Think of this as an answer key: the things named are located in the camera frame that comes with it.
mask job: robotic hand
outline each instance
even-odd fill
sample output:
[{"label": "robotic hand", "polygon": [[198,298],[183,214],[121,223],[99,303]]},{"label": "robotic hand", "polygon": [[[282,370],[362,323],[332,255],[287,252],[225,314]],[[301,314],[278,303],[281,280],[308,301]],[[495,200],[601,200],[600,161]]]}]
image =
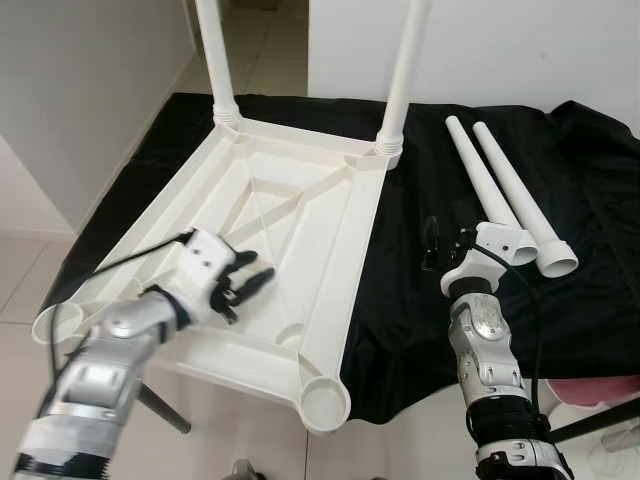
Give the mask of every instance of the robotic hand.
[{"label": "robotic hand", "polygon": [[185,244],[168,285],[155,285],[137,300],[100,313],[86,345],[60,371],[29,424],[15,478],[106,478],[120,432],[142,385],[144,365],[158,345],[211,310],[227,322],[231,307],[255,295],[273,269],[233,290],[229,275],[257,259],[235,252],[222,239],[195,231]]},{"label": "robotic hand", "polygon": [[[467,405],[467,427],[478,445],[476,474],[482,480],[573,480],[564,456],[549,440],[549,423],[534,411],[511,353],[511,332],[492,295],[506,269],[527,248],[526,231],[483,222],[464,232],[469,249],[441,280],[451,297],[449,341]],[[489,251],[482,253],[477,249]]]}]

